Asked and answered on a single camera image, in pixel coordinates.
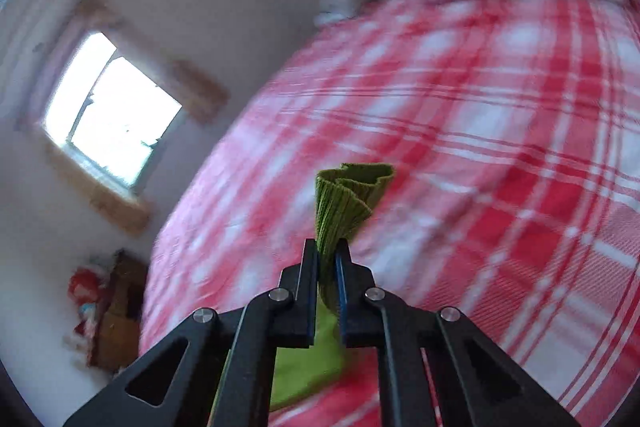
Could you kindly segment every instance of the window sill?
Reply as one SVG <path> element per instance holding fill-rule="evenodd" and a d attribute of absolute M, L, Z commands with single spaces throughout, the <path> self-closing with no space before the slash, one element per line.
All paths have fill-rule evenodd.
<path fill-rule="evenodd" d="M 78 158 L 72 150 L 58 146 L 42 133 L 47 160 L 53 169 L 109 222 L 132 236 L 139 236 L 151 218 L 149 204 L 106 176 L 100 169 Z"/>

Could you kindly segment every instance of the light green fabric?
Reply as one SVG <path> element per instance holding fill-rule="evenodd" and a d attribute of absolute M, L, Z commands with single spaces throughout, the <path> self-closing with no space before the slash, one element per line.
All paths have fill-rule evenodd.
<path fill-rule="evenodd" d="M 334 255 L 352 239 L 383 196 L 394 170 L 386 164 L 342 164 L 316 178 L 316 244 L 320 254 L 316 337 L 309 349 L 278 349 L 271 410 L 291 405 L 337 380 L 348 364 L 338 335 Z"/>

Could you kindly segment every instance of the bedspread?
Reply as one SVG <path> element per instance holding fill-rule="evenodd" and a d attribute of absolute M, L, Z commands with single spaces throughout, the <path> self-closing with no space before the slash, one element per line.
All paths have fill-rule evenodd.
<path fill-rule="evenodd" d="M 325 29 L 160 233 L 142 352 L 194 309 L 277 284 L 313 237 L 316 172 L 389 162 L 354 261 L 413 306 L 458 306 L 583 426 L 602 425 L 640 374 L 636 15 L 605 0 L 385 0 Z M 379 425 L 376 362 L 360 358 L 271 426 Z"/>

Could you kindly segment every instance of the green sock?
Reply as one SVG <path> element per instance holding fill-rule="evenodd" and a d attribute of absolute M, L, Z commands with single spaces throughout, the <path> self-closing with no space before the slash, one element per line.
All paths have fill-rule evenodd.
<path fill-rule="evenodd" d="M 352 239 L 382 198 L 394 176 L 387 164 L 349 164 L 318 172 L 316 245 L 320 254 L 316 337 L 309 349 L 278 348 L 271 410 L 292 405 L 337 380 L 348 365 L 340 344 L 335 295 L 335 247 Z"/>

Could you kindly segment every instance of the window pane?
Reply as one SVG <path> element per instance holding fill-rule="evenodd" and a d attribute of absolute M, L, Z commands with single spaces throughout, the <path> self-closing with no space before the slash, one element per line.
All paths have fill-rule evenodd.
<path fill-rule="evenodd" d="M 95 84 L 72 143 L 126 185 L 135 183 L 180 104 L 124 58 Z"/>
<path fill-rule="evenodd" d="M 58 144 L 66 141 L 84 100 L 115 49 L 102 33 L 90 35 L 66 68 L 44 120 L 44 128 Z"/>

